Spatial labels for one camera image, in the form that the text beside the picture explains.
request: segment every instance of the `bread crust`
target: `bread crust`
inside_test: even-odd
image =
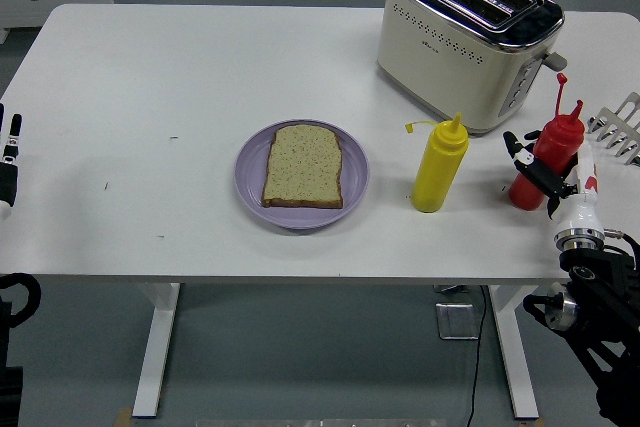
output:
[[[274,133],[273,139],[271,140],[271,144],[269,146],[269,156],[267,159],[267,177],[265,179],[264,187],[262,190],[262,198],[261,198],[263,207],[291,207],[291,208],[310,207],[310,208],[316,208],[316,209],[341,209],[344,206],[344,199],[342,197],[342,185],[340,184],[340,174],[342,173],[342,156],[343,156],[342,146],[340,145],[340,138],[335,132],[327,129],[326,127],[315,126],[312,124],[308,124],[308,125],[312,127],[324,129],[328,132],[331,132],[331,134],[333,134],[333,138],[335,140],[335,146],[340,152],[340,165],[339,165],[339,168],[337,169],[336,177],[335,177],[337,194],[339,199],[335,199],[335,200],[286,199],[286,198],[280,198],[280,197],[267,198],[265,196],[265,193],[267,190],[267,184],[269,182],[269,176],[271,174],[270,166],[271,166],[273,148],[278,140],[278,133],[281,130],[287,128],[287,127],[282,127],[281,129],[278,129]]]

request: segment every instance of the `toaster logo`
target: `toaster logo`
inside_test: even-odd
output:
[[[427,42],[426,40],[422,41],[422,45],[424,45],[425,47],[433,50],[436,54],[439,54],[440,52],[438,52],[438,49],[436,49],[433,45],[431,45],[429,42]]]

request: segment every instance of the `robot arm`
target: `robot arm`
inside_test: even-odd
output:
[[[573,350],[598,387],[600,414],[619,427],[636,426],[640,418],[640,246],[627,234],[600,224],[595,212],[598,182],[588,143],[580,147],[576,163],[562,178],[533,155],[522,154],[530,146],[522,146],[512,133],[505,133],[504,139],[518,171],[549,197],[547,210],[557,226],[554,241],[562,251],[560,267],[570,278],[566,285],[554,284],[546,296],[527,296],[523,307]],[[626,240],[635,260],[621,249],[606,246],[605,237]],[[621,344],[624,352],[615,354],[605,342]],[[603,370],[593,354],[610,370]]]
[[[0,104],[0,129],[4,117],[4,106]],[[0,160],[0,221],[11,214],[18,190],[18,136],[22,117],[15,114],[7,144]],[[26,305],[17,313],[11,313],[11,303],[3,302],[0,296],[0,425],[17,426],[22,397],[22,367],[7,367],[10,329],[31,317],[40,305],[40,284],[31,275],[15,273],[0,277],[0,290],[21,285],[28,291]]]

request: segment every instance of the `toaster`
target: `toaster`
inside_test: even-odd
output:
[[[522,106],[564,23],[552,0],[386,0],[378,64],[440,117],[483,134]]]

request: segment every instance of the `toaster vent holes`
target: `toaster vent holes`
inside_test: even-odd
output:
[[[398,13],[398,15],[407,22],[411,22],[412,25],[415,25],[418,30],[423,31],[427,35],[431,35],[432,38],[452,49],[454,52],[459,53],[462,57],[467,57],[471,62],[475,62],[478,65],[481,65],[484,62],[482,56],[475,55],[471,50],[461,46],[458,42],[454,42],[450,38],[445,37],[444,34],[431,28],[431,26],[425,24],[424,21],[419,20],[415,15],[412,15],[409,11],[400,7],[398,4],[393,5],[393,11]]]

